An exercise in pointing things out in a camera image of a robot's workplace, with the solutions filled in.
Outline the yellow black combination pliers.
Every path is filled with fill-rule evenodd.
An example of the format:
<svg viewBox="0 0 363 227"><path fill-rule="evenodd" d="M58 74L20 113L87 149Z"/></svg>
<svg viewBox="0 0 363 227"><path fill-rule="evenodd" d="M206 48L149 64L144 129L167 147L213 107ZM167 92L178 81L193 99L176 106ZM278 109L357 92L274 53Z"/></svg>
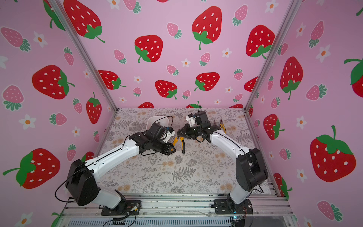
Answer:
<svg viewBox="0 0 363 227"><path fill-rule="evenodd" d="M221 127L221 129L222 129L222 131L224 132L224 133L226 133L226 127L225 127L225 124L224 124L224 122L223 122L223 120L222 119L220 119L220 127Z"/></svg>

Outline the white plastic storage box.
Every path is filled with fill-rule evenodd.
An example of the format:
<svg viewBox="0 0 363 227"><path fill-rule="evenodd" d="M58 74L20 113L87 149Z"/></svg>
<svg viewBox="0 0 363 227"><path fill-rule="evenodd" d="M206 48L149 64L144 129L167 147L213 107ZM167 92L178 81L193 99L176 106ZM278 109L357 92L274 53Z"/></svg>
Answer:
<svg viewBox="0 0 363 227"><path fill-rule="evenodd" d="M149 130L153 123L159 124L162 127L167 127L169 125L169 119L166 116L152 116L147 121L146 130Z"/></svg>

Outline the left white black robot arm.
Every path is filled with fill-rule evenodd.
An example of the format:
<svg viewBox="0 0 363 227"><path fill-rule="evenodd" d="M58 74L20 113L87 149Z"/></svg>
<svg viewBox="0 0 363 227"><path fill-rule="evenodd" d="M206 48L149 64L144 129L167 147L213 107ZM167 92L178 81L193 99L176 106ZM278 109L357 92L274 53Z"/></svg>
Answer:
<svg viewBox="0 0 363 227"><path fill-rule="evenodd" d="M148 130L127 136L122 145L103 155L87 161L74 161L65 186L78 206L95 203L121 213L126 209L125 197L118 190L102 188L97 181L114 167L145 151L151 150L167 156L175 153L174 145L169 142L174 135L172 127L153 123Z"/></svg>

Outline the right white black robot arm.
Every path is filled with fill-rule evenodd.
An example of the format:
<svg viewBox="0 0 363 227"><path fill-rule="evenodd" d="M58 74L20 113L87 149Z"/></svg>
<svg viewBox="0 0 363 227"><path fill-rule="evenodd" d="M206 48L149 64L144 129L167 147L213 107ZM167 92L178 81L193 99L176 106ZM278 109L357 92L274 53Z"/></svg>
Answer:
<svg viewBox="0 0 363 227"><path fill-rule="evenodd" d="M239 205L243 203L255 187L259 187L269 177L262 152L242 146L231 137L219 125L212 125L204 111L189 114L187 123L177 132L184 139L197 140L218 147L236 163L235 188L227 196L230 204Z"/></svg>

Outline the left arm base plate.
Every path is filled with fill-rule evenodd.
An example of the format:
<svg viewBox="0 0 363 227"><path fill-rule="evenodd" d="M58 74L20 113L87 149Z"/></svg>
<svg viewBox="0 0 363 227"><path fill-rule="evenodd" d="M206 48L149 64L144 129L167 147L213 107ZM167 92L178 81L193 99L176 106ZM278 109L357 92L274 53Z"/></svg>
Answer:
<svg viewBox="0 0 363 227"><path fill-rule="evenodd" d="M115 208L111 209L106 206L102 208L102 216L138 216L141 208L140 200L122 200Z"/></svg>

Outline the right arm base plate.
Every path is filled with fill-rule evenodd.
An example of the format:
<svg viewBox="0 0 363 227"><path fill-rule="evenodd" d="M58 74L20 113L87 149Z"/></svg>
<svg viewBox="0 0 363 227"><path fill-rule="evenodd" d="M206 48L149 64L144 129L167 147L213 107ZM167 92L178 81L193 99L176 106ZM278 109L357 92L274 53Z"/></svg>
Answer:
<svg viewBox="0 0 363 227"><path fill-rule="evenodd" d="M249 215L253 213L252 203L246 199L240 204L235 204L232 200L214 200L210 206L214 208L217 215Z"/></svg>

